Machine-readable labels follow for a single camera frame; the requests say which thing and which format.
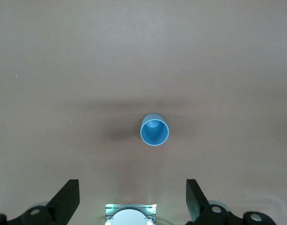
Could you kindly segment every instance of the plastic cup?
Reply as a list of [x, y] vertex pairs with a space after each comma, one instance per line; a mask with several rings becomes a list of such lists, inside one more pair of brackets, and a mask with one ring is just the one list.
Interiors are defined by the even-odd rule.
[[149, 113], [142, 121], [140, 135], [146, 144], [158, 146], [168, 139], [169, 128], [160, 115]]

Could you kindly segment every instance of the blue cup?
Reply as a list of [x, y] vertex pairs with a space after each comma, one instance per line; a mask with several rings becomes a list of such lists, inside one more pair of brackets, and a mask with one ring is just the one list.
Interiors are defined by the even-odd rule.
[[142, 121], [140, 135], [146, 144], [158, 146], [166, 142], [169, 128], [160, 115], [149, 113]]

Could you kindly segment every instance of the beige surface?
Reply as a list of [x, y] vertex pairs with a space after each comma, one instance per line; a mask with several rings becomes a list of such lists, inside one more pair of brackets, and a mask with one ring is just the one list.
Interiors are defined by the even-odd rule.
[[[140, 121], [160, 113], [168, 141]], [[106, 203], [189, 219], [185, 181], [287, 224], [287, 1], [0, 0], [0, 212], [70, 178], [70, 224]]]

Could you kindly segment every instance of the cup rim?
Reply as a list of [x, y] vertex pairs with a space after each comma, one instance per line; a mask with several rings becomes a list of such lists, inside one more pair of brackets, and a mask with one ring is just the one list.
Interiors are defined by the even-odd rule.
[[[142, 129], [143, 129], [143, 127], [144, 127], [148, 122], [153, 121], [153, 120], [157, 120], [157, 121], [161, 122], [162, 124], [165, 125], [165, 127], [166, 127], [166, 129], [167, 129], [166, 138], [164, 139], [163, 142], [161, 142], [161, 143], [159, 143], [159, 144], [150, 144], [150, 143], [147, 143], [147, 142], [144, 140], [144, 138], [142, 137]], [[150, 119], [150, 120], [147, 120], [144, 124], [141, 125], [140, 136], [141, 136], [142, 140], [143, 140], [146, 144], [148, 144], [148, 145], [150, 145], [150, 146], [159, 146], [159, 145], [161, 145], [161, 144], [163, 144], [163, 143], [165, 143], [165, 142], [167, 141], [167, 139], [168, 139], [168, 137], [169, 137], [169, 128], [168, 128], [167, 124], [166, 124], [164, 121], [160, 120], [160, 119]]]

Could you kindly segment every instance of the gray surface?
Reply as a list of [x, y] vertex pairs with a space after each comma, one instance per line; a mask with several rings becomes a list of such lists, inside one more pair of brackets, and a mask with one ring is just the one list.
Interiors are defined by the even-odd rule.
[[[160, 147], [140, 139], [149, 112]], [[0, 1], [0, 212], [70, 178], [71, 225], [106, 203], [184, 225], [187, 178], [287, 224], [287, 1]]]

